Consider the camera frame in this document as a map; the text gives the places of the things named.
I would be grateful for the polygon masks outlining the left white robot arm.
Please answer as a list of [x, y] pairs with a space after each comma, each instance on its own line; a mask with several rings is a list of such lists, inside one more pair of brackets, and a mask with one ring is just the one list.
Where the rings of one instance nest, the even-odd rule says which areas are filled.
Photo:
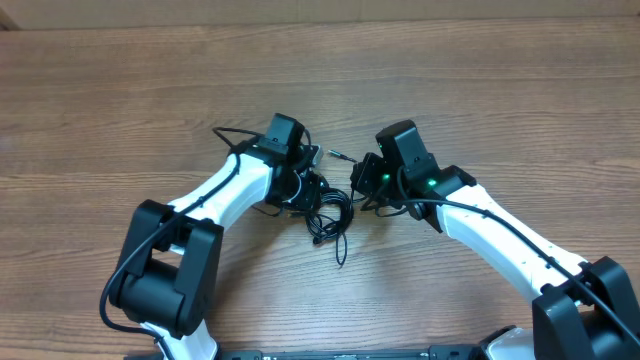
[[157, 359], [213, 359], [218, 346], [205, 313], [216, 283], [223, 235], [254, 204], [309, 214], [318, 209], [321, 148], [296, 119], [277, 113], [263, 134], [230, 147], [216, 174], [168, 204], [142, 202], [99, 302], [131, 325], [108, 327], [150, 336]]

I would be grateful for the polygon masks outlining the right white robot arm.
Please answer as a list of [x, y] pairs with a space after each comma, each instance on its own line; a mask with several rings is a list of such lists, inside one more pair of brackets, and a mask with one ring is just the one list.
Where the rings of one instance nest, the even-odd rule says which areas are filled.
[[411, 120], [376, 134], [350, 176], [363, 210], [391, 207], [459, 241], [529, 304], [532, 327], [508, 327], [480, 345], [483, 359], [613, 360], [639, 356], [639, 301], [626, 270], [590, 262], [518, 220], [460, 167], [442, 168]]

